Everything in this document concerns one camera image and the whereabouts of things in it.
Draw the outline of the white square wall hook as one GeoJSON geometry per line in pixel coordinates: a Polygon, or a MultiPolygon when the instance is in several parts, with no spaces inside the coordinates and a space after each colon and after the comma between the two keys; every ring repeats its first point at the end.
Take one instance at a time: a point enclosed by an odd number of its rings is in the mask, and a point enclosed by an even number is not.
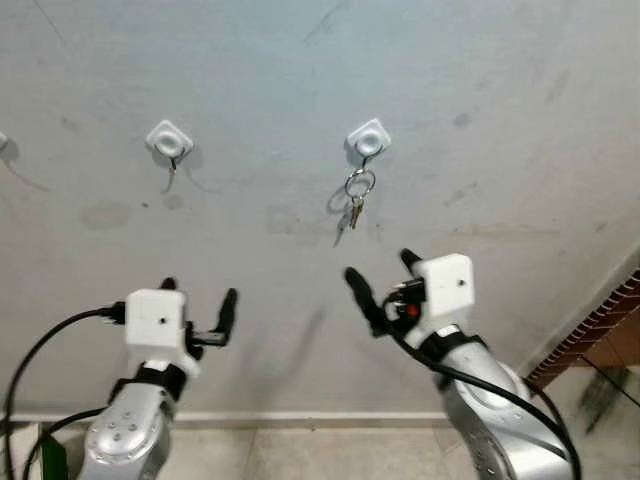
{"type": "Polygon", "coordinates": [[[384,154],[392,146],[392,137],[378,118],[367,120],[346,136],[346,151],[349,164],[366,168],[372,159],[384,154]]]}
{"type": "Polygon", "coordinates": [[[178,128],[169,120],[160,120],[143,138],[152,155],[161,157],[163,165],[168,168],[169,177],[166,180],[164,193],[172,191],[180,164],[195,151],[196,143],[186,132],[178,128]]]}

